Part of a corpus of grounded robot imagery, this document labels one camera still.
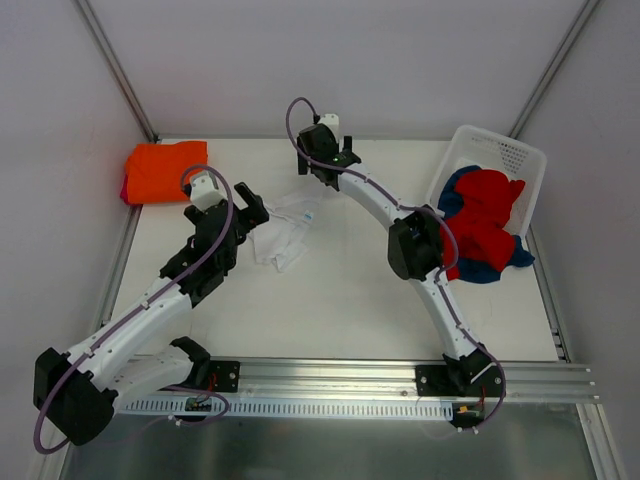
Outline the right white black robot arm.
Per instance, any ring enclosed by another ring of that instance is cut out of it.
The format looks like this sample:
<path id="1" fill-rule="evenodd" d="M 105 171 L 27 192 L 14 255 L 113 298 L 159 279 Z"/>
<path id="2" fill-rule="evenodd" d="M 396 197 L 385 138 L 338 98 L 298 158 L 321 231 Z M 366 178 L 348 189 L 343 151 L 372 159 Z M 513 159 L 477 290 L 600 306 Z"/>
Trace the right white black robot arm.
<path id="1" fill-rule="evenodd" d="M 324 185 L 356 201 L 385 228 L 392 271 L 413 286 L 425 305 L 444 347 L 444 364 L 418 375 L 419 393 L 503 397 L 505 374 L 472 335 L 449 288 L 440 236 L 442 219 L 427 205 L 403 205 L 371 175 L 350 141 L 340 145 L 327 125 L 317 123 L 300 131 L 293 144 L 300 174 L 312 173 Z"/>

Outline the white t shirt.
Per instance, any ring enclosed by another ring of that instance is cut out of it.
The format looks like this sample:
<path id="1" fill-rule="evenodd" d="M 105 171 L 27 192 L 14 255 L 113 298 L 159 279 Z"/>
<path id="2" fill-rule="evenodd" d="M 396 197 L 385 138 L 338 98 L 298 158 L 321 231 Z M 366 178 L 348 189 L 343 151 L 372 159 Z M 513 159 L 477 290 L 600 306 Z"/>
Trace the white t shirt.
<path id="1" fill-rule="evenodd" d="M 266 204 L 269 220 L 250 234 L 256 263 L 283 273 L 299 260 L 308 250 L 304 237 L 322 198 L 320 188 L 308 187 Z"/>

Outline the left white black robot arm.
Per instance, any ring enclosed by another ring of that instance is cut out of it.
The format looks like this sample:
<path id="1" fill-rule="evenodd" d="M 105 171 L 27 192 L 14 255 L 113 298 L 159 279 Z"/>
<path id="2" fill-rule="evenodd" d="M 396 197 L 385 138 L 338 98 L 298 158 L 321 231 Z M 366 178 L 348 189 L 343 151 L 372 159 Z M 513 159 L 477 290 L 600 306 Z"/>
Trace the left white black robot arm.
<path id="1" fill-rule="evenodd" d="M 235 267 L 238 247 L 269 214 L 260 196 L 244 183 L 234 187 L 242 208 L 202 178 L 185 190 L 191 204 L 184 211 L 195 231 L 160 270 L 158 277 L 119 318 L 63 353 L 49 348 L 35 362 L 33 403 L 39 414 L 33 441 L 42 454 L 45 422 L 76 446 L 95 439 L 115 413 L 158 390 L 208 394 L 215 382 L 209 352 L 182 336 L 142 361 L 133 356 L 157 332 L 192 311 L 218 288 Z"/>

